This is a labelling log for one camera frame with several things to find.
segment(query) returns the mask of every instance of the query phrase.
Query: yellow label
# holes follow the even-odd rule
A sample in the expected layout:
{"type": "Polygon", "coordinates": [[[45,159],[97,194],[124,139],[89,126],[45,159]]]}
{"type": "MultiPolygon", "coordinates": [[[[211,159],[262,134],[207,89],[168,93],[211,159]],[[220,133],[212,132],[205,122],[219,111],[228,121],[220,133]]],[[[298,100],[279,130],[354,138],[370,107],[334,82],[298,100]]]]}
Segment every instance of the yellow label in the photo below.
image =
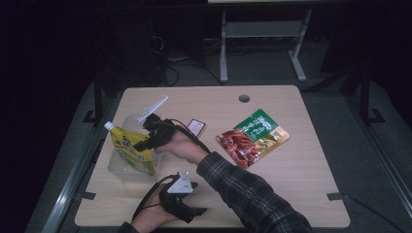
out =
{"type": "Polygon", "coordinates": [[[112,142],[119,156],[126,160],[135,169],[152,176],[155,174],[155,167],[152,162],[152,151],[137,151],[133,145],[149,138],[147,134],[132,132],[115,126],[110,130],[112,142]]]}

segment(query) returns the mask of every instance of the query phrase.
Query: plaid shirt sleeve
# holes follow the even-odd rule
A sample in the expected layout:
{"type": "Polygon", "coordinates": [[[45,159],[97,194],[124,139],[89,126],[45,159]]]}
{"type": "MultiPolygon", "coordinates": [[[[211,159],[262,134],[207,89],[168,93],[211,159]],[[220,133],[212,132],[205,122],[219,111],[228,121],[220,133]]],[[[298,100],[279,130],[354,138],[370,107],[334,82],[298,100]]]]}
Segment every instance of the plaid shirt sleeve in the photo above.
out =
{"type": "Polygon", "coordinates": [[[220,194],[248,231],[312,232],[307,219],[262,177],[232,165],[217,152],[207,155],[196,172],[220,194]]]}

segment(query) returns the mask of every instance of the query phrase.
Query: wooden table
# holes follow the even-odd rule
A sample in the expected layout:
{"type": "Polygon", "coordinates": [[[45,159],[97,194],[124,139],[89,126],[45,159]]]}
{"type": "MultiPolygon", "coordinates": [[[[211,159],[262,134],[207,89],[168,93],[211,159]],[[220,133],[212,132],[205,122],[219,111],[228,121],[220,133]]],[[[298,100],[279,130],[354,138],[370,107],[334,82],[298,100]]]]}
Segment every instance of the wooden table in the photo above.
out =
{"type": "MultiPolygon", "coordinates": [[[[206,123],[200,140],[210,149],[233,162],[216,141],[216,136],[251,115],[265,110],[291,137],[266,155],[249,171],[264,177],[274,190],[304,214],[313,227],[343,228],[350,219],[342,200],[329,201],[327,194],[338,189],[327,165],[324,152],[306,111],[300,93],[292,85],[204,86],[130,88],[121,101],[113,123],[123,125],[131,115],[140,115],[144,108],[169,99],[155,112],[163,118],[175,118],[189,123],[193,118],[206,123]],[[249,95],[250,102],[239,101],[249,95]]],[[[86,192],[94,199],[83,199],[76,215],[80,226],[117,226],[130,221],[136,207],[154,182],[128,182],[108,170],[113,146],[106,138],[86,192]]],[[[190,224],[175,221],[165,227],[241,227],[234,212],[201,177],[195,165],[172,154],[163,154],[158,177],[177,172],[190,173],[199,183],[194,193],[184,199],[189,206],[206,207],[203,216],[190,224]]]]}

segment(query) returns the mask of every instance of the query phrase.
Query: bottle cap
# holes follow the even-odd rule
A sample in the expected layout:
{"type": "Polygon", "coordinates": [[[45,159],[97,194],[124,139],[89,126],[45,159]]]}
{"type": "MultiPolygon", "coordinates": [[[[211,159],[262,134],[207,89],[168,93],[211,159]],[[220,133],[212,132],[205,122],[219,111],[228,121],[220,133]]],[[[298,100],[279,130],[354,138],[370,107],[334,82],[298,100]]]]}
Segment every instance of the bottle cap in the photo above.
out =
{"type": "Polygon", "coordinates": [[[112,130],[114,127],[115,127],[115,125],[112,123],[112,122],[110,122],[110,121],[107,121],[107,123],[105,123],[104,124],[104,127],[107,129],[107,130],[112,130]]]}

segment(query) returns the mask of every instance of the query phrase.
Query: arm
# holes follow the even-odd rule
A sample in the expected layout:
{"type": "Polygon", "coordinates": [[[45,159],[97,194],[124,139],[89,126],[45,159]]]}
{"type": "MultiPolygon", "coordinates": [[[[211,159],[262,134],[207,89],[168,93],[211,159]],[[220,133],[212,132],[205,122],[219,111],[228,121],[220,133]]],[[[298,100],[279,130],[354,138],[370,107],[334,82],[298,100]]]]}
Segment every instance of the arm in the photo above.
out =
{"type": "Polygon", "coordinates": [[[312,232],[307,219],[278,196],[261,177],[234,166],[218,153],[208,154],[183,133],[156,152],[170,151],[198,165],[197,173],[213,187],[251,232],[312,232]]]}

